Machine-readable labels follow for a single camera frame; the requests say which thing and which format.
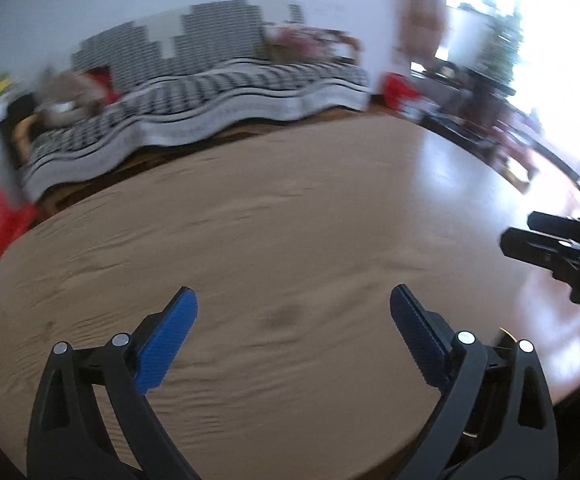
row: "couch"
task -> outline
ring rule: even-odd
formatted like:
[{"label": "couch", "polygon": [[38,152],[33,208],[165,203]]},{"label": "couch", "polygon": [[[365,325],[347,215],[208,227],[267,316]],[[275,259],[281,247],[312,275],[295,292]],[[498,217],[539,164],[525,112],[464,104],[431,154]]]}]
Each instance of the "couch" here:
[{"label": "couch", "polygon": [[[24,192],[111,171],[144,146],[181,146],[246,119],[295,121],[331,107],[365,110],[365,72],[351,59],[273,64],[263,26],[302,23],[299,4],[234,0],[124,23],[88,38],[70,56],[76,71],[105,66],[122,98],[96,117],[32,139],[15,128]],[[358,44],[358,41],[343,41]]]}]

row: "table top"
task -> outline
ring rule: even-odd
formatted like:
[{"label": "table top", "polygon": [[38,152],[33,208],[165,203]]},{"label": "table top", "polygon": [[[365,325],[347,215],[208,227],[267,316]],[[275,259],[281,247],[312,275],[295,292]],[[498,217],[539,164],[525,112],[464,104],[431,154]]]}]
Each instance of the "table top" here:
[{"label": "table top", "polygon": [[559,399],[580,381],[580,306],[498,238],[533,208],[580,215],[568,193],[524,197],[389,116],[288,128],[135,176],[0,262],[0,445],[24,467],[55,342],[101,345],[182,285],[198,318],[148,400],[204,480],[354,478],[417,434],[439,394],[391,320],[399,283],[485,343],[499,326],[531,339]]}]

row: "wood grain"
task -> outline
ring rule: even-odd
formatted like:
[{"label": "wood grain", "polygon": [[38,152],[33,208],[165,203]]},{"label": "wood grain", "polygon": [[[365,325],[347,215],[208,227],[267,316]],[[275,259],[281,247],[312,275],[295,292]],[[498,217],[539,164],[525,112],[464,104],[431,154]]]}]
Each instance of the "wood grain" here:
[{"label": "wood grain", "polygon": [[199,316],[148,400],[205,480],[354,478],[417,433],[438,393],[391,321],[398,283],[484,342],[499,326],[533,340],[558,399],[580,380],[580,306],[498,248],[533,208],[580,201],[523,197],[388,116],[243,140],[103,190],[0,262],[0,444],[23,468],[56,341],[103,344],[182,285]]}]

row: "curtain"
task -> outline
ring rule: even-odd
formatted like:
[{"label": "curtain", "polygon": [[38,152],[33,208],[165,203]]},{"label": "curtain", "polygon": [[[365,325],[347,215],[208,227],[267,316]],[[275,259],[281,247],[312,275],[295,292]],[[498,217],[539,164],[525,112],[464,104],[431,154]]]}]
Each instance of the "curtain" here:
[{"label": "curtain", "polygon": [[430,64],[446,30],[446,0],[401,1],[399,51],[409,62]]}]

